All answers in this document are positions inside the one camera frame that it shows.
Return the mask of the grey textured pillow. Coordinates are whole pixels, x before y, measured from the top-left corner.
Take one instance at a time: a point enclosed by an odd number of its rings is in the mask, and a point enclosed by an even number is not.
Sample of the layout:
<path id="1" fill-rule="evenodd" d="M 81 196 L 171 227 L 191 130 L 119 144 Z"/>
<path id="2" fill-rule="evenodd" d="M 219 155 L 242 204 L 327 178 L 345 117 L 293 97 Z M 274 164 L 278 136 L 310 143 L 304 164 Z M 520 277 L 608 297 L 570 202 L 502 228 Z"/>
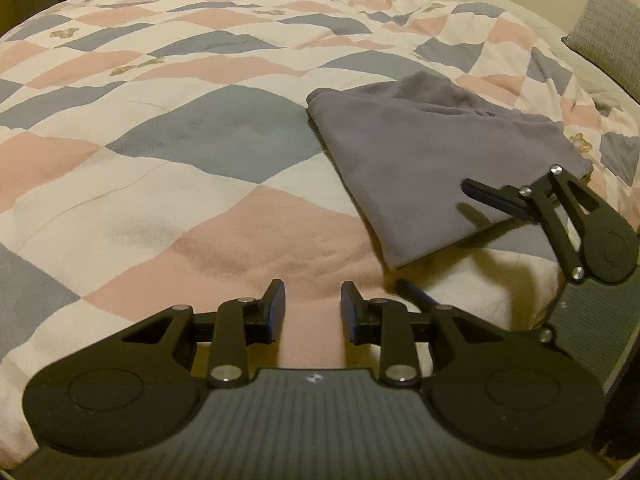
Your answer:
<path id="1" fill-rule="evenodd" d="M 562 39 L 570 50 L 634 93 L 639 79 L 639 7 L 629 0 L 587 0 Z"/>

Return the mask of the grey purple pants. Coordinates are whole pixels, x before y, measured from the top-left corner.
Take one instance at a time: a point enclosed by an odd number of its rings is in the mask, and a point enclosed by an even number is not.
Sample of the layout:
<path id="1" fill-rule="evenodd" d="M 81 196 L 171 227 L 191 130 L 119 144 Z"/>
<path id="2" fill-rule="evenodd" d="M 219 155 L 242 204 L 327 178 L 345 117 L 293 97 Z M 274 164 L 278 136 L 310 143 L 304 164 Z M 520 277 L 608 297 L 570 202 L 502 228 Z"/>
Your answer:
<path id="1" fill-rule="evenodd" d="M 391 269 L 509 220 L 467 198 L 465 179 L 502 188 L 531 184 L 553 164 L 578 178 L 592 171 L 556 122 L 427 72 L 343 91 L 320 88 L 307 105 Z"/>

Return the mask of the checkered pink blue quilt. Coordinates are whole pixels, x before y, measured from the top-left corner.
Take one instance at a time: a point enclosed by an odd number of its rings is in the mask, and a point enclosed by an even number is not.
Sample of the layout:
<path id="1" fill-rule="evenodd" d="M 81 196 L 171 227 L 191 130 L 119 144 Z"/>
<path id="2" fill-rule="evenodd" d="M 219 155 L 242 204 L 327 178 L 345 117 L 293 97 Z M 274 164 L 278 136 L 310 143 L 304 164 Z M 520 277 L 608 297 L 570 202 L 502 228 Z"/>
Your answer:
<path id="1" fill-rule="evenodd" d="M 29 379 L 173 304 L 286 284 L 261 366 L 367 367 L 338 290 L 384 294 L 366 222 L 308 122 L 319 88 L 433 72 L 546 116 L 639 220 L 639 109 L 506 0 L 70 0 L 1 40 L 1 463 L 37 447 Z"/>

